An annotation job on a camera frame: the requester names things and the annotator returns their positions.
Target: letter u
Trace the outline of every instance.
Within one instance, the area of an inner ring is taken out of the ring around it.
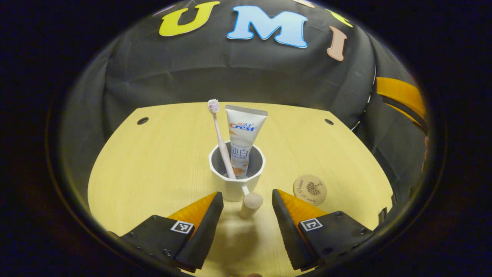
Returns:
[[[195,19],[184,25],[178,25],[178,20],[188,8],[180,9],[165,15],[162,18],[163,21],[159,28],[159,34],[162,36],[180,35],[200,28],[208,21],[213,6],[218,5],[219,3],[219,1],[213,1],[196,5],[195,9],[198,9],[198,11],[196,12]]]

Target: pink toothbrush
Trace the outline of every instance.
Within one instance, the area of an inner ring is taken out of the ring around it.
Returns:
[[[229,151],[227,151],[227,146],[225,146],[224,140],[222,140],[222,136],[220,135],[220,131],[217,123],[217,115],[220,107],[218,105],[217,99],[209,100],[209,111],[214,116],[215,122],[215,130],[217,131],[217,139],[218,139],[218,148],[220,150],[220,154],[222,155],[222,160],[224,160],[225,169],[227,170],[227,175],[229,175],[230,179],[236,179],[236,175],[234,174],[234,170],[232,169],[231,159],[229,158]]]

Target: letter m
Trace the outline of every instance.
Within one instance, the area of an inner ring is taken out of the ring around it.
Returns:
[[[299,48],[306,48],[308,44],[303,40],[303,24],[307,17],[283,11],[274,18],[270,18],[257,6],[237,6],[232,8],[238,12],[238,19],[234,31],[227,34],[230,39],[250,39],[254,36],[249,31],[253,25],[261,39],[268,39],[278,28],[280,34],[275,36],[278,43],[287,44]]]

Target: light wooden surface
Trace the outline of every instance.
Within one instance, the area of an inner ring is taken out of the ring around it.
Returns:
[[[255,189],[264,203],[252,219],[243,220],[238,216],[242,202],[224,201],[209,255],[194,275],[299,275],[299,270],[292,270],[283,245],[272,190],[293,194],[293,183],[301,175],[316,175],[326,184],[328,196],[318,208],[328,213],[342,210],[369,229],[377,226],[384,207],[391,209],[393,192],[383,170],[330,112],[277,104],[220,103],[217,118],[224,140],[229,138],[226,104],[269,113],[255,142],[266,158]],[[143,117],[148,122],[137,125]],[[92,215],[121,236],[153,214],[169,216],[216,191],[208,162],[216,144],[207,103],[135,110],[113,133],[94,164],[88,188]]]

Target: round wooden coaster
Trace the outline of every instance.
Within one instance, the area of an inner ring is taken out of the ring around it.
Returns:
[[[326,199],[326,186],[320,178],[314,175],[303,175],[294,182],[294,195],[317,206]]]

